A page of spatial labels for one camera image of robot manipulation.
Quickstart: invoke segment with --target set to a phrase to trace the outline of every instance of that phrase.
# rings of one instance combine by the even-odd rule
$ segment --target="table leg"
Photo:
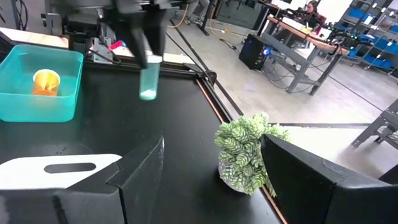
[[[386,120],[379,116],[373,123],[371,123],[352,143],[354,147],[358,147],[365,142],[368,138],[375,135],[376,131],[386,122]]]
[[[287,43],[289,43],[290,38],[292,38],[292,33],[289,34],[289,36],[287,36],[287,38],[284,40],[284,44],[287,45]]]
[[[261,34],[263,33],[263,29],[264,29],[264,27],[266,26],[266,23],[267,23],[267,17],[268,17],[268,15],[269,15],[269,8],[267,7],[267,9],[266,9],[266,13],[264,14],[264,18],[262,18],[262,22],[261,22],[261,25],[260,25],[260,28],[259,28],[259,30],[257,31],[257,35],[259,36],[259,37],[261,37]]]
[[[292,93],[293,90],[297,87],[297,85],[300,83],[300,81],[304,78],[305,72],[307,71],[308,67],[312,64],[312,61],[315,59],[315,57],[318,55],[319,49],[315,47],[311,54],[307,58],[307,64],[305,66],[301,66],[300,70],[297,72],[297,74],[294,76],[294,79],[292,83],[287,87],[286,92]]]
[[[330,62],[329,66],[322,73],[321,77],[319,77],[318,83],[312,87],[311,92],[310,92],[311,96],[313,96],[318,91],[318,89],[321,87],[321,85],[326,80],[326,78],[328,78],[329,74],[331,73],[331,71],[333,71],[337,62],[340,60],[340,58],[341,58],[341,54],[335,55],[335,57],[333,57],[333,60]]]

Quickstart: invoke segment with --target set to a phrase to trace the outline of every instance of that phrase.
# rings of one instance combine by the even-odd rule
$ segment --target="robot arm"
[[[141,68],[147,67],[146,37],[154,55],[163,56],[168,12],[190,0],[52,0],[63,17],[74,17],[85,9],[102,9],[100,22],[108,25],[137,58]]]

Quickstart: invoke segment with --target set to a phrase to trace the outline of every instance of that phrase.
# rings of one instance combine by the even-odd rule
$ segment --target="white panel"
[[[352,0],[322,0],[318,6],[319,14],[326,17],[326,22],[338,22]]]
[[[398,0],[393,0],[393,2],[388,6],[388,8],[393,10],[398,10]]]
[[[0,190],[65,189],[97,173],[121,158],[114,154],[23,157],[0,164]],[[44,168],[53,164],[93,163],[94,170],[49,174]]]

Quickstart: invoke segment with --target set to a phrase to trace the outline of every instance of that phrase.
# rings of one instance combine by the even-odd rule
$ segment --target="black tabletop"
[[[85,68],[72,121],[0,121],[0,164],[30,156],[123,156],[160,133],[164,169],[152,223],[279,223],[260,191],[249,197],[218,177],[220,121],[195,81],[162,77],[154,101],[139,100],[138,89],[136,74]]]

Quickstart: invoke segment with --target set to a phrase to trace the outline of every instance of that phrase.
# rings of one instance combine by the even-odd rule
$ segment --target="metal table frame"
[[[320,49],[315,46],[314,50],[311,52],[311,54],[308,56],[308,58],[304,58],[286,45],[286,43],[290,39],[290,36],[288,38],[286,38],[284,43],[282,43],[281,41],[277,40],[275,37],[273,37],[271,35],[271,32],[268,30],[268,28],[262,34],[262,38],[268,44],[270,44],[275,49],[277,49],[279,52],[285,54],[287,57],[289,57],[295,63],[297,63],[301,66],[300,70],[296,71],[295,69],[292,69],[292,66],[289,65],[287,62],[285,62],[284,60],[279,60],[279,58],[276,57],[275,61],[278,62],[279,64],[281,64],[284,68],[289,70],[294,75],[294,79],[290,83],[290,85],[286,88],[286,92],[293,93],[293,91],[295,90],[295,88],[297,87],[298,84],[313,85],[311,92],[310,92],[310,95],[313,96],[318,91],[318,89],[322,86],[323,82],[329,76],[331,71],[333,71],[333,69],[335,68],[337,62],[341,58],[341,54],[336,54],[333,57],[333,60],[330,62],[329,66],[326,68],[326,70],[322,73],[322,75],[317,80],[311,80],[305,74],[305,72],[307,71],[309,66],[312,64],[315,57],[318,55]]]
[[[378,136],[375,140],[380,143],[388,142],[391,146],[398,149],[398,142],[389,138],[389,135],[398,130],[398,100],[395,100],[385,111],[383,111],[378,118],[376,118],[352,143],[354,147],[358,147],[371,136]],[[379,129],[382,126],[387,127],[382,131]]]

